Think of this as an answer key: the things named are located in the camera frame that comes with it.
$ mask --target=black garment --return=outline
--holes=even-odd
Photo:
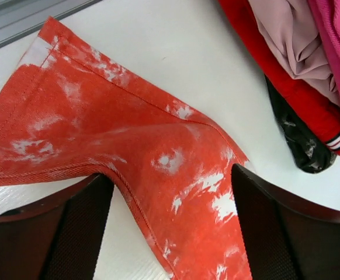
[[[276,121],[282,128],[298,168],[307,173],[319,173],[336,159],[331,152],[298,117],[287,101],[265,76]]]

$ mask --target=red sleeve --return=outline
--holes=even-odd
[[[247,0],[219,0],[232,27],[248,51],[310,130],[340,155],[340,108],[303,80],[292,79],[259,33]]]

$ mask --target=orange-red garment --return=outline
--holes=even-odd
[[[0,93],[0,185],[108,175],[172,279],[251,279],[231,190],[247,162],[211,119],[54,19]]]

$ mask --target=folded clothing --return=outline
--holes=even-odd
[[[248,0],[219,0],[248,51],[317,138],[340,155],[340,108],[303,80],[292,79],[280,66],[258,31]]]
[[[275,119],[283,130],[297,167],[307,173],[319,173],[329,168],[335,162],[336,154],[311,132],[270,80],[265,79]]]
[[[335,81],[338,85],[340,94],[340,42],[337,40],[333,22],[329,21],[329,15],[326,13],[322,15],[322,12],[328,11],[322,7],[328,7],[328,1],[323,6],[318,6],[321,1],[308,1],[311,11],[313,12],[314,20],[320,31],[320,35],[323,41],[324,50],[326,52],[330,67],[335,75]]]
[[[340,107],[313,16],[303,0],[248,0],[258,30],[293,79],[303,79]]]
[[[0,185],[109,176],[172,279],[251,279],[231,188],[247,162],[211,119],[54,19],[0,93]]]

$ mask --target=white table surface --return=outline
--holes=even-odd
[[[275,123],[263,74],[215,0],[104,0],[62,22],[102,53],[219,123],[261,177],[340,210],[340,157],[317,175],[294,165]],[[0,49],[0,90],[35,36]],[[0,187],[0,213],[80,179]],[[167,279],[117,189],[95,279]]]

